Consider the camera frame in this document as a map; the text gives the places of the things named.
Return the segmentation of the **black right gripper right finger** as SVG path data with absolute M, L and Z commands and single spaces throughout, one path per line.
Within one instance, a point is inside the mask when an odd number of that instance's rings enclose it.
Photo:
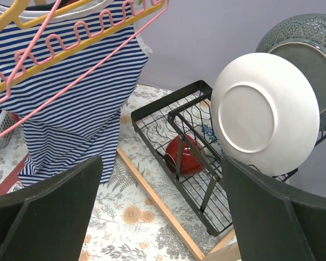
M 242 260 L 326 260 L 326 198 L 225 156 L 222 176 Z

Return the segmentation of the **thin pink wire hanger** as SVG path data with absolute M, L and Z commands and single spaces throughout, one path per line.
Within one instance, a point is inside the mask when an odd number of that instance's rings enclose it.
M 158 15 L 163 14 L 169 6 L 168 1 L 151 1 L 150 7 L 147 7 L 145 2 L 143 2 L 142 9 L 135 11 L 133 1 L 124 1 L 121 7 L 122 19 L 118 22 L 114 21 L 111 11 L 104 9 L 98 15 L 98 22 L 101 27 L 100 31 L 91 33 L 86 22 L 78 21 L 73 26 L 73 33 L 76 36 L 75 43 L 66 46 L 58 34 L 51 34 L 45 39 L 45 45 L 49 50 L 49 56 L 44 60 L 37 60 L 32 50 L 43 31 L 47 28 L 49 22 L 67 11 L 87 4 L 87 1 L 77 1 L 64 8 L 59 8 L 58 4 L 54 4 L 52 10 L 49 11 L 48 14 L 23 23 L 20 21 L 19 15 L 28 3 L 28 1 L 14 1 L 12 6 L 0 15 L 0 31 L 12 22 L 16 24 L 19 29 L 28 29 L 36 25 L 40 27 L 28 47 L 15 53 L 15 67 L 10 75 L 5 76 L 0 71 L 0 93 L 5 92 L 5 96 L 0 99 L 0 104 L 11 97 L 11 89 L 14 85 L 67 59 L 154 12 L 157 12 Z

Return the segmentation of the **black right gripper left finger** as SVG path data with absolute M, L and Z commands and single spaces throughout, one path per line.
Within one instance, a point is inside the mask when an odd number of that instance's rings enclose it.
M 102 172 L 96 156 L 0 196 L 0 260 L 78 260 Z

